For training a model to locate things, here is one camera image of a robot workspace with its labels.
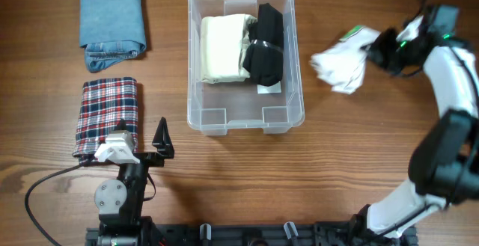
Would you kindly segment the blue denim jeans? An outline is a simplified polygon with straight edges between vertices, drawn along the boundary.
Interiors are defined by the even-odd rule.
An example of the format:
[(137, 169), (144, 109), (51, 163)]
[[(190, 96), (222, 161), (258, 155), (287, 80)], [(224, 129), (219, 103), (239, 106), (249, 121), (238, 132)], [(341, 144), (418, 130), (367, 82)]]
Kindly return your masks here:
[(91, 73), (144, 53), (141, 0), (80, 0), (79, 47)]

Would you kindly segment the clear plastic storage container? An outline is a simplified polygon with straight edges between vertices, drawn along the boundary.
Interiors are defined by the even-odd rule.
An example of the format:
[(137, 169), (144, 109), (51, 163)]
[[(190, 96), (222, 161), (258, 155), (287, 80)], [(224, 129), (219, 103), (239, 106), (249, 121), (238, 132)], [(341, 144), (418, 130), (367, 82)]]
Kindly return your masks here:
[[(250, 81), (207, 84), (201, 81), (201, 20), (236, 13), (256, 15), (269, 3), (283, 14), (284, 72), (281, 93), (258, 94)], [(187, 122), (204, 135), (230, 129), (285, 133), (305, 119), (294, 0), (188, 0)]]

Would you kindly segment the cream white cloth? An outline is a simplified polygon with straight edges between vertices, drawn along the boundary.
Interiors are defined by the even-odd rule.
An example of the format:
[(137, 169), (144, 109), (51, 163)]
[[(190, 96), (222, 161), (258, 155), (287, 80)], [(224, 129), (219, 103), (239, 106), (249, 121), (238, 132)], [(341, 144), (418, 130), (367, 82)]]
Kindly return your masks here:
[(250, 45), (248, 27), (257, 18), (245, 13), (207, 16), (201, 21), (201, 81), (243, 82), (250, 73), (242, 65)]

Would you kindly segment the black cloth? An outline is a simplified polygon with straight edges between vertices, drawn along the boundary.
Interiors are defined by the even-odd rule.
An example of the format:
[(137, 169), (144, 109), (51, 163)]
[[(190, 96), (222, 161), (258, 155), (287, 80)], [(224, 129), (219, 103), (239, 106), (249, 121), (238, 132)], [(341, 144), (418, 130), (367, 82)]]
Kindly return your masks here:
[(261, 4), (257, 21), (248, 25), (250, 45), (242, 67), (253, 83), (273, 86), (283, 78), (284, 25), (283, 14), (271, 4)]

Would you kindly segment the red plaid shirt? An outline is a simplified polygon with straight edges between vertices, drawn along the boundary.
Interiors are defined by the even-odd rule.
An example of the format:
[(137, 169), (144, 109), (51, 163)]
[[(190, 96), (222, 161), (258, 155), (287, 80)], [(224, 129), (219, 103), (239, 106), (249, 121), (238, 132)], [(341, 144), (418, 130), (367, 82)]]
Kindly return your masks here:
[(107, 134), (124, 120), (138, 149), (138, 83), (132, 77), (85, 82), (72, 156), (86, 162), (105, 142)]

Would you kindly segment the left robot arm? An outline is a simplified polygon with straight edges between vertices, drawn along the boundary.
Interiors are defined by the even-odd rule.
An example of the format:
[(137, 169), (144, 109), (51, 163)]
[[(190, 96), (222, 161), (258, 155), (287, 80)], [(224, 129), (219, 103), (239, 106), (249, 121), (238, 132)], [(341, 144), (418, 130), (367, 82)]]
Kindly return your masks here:
[(157, 126), (152, 145), (155, 152), (136, 153), (126, 121), (120, 120), (94, 154), (99, 163), (111, 162), (119, 166), (116, 179), (102, 182), (94, 194), (99, 209), (100, 225), (88, 229), (86, 245), (167, 245), (165, 236), (150, 216), (141, 214), (148, 182), (152, 181), (150, 167), (163, 167), (166, 159), (173, 159), (174, 146), (163, 117)]

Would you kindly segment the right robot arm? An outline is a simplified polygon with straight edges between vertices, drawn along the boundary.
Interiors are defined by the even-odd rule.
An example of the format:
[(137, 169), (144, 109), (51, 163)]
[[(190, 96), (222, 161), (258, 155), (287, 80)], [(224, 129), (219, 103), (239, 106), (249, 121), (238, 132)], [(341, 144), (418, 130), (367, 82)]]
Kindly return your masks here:
[(456, 6), (427, 6), (411, 40), (390, 28), (362, 47), (392, 75), (418, 66), (433, 86), (439, 120), (412, 154), (407, 179), (352, 216), (349, 243), (406, 245), (406, 231), (420, 220), (478, 199), (478, 75), (469, 42), (454, 35), (458, 14)]

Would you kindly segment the white printed shirt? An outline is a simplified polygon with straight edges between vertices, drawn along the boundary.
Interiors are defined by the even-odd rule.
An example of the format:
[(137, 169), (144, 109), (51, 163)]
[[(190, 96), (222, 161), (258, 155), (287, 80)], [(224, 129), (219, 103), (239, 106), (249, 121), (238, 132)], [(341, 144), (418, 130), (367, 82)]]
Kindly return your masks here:
[(310, 65), (317, 78), (332, 86), (337, 93), (352, 94), (362, 86), (367, 53), (363, 46), (371, 44), (380, 32), (364, 25), (349, 30), (330, 49), (313, 54)]

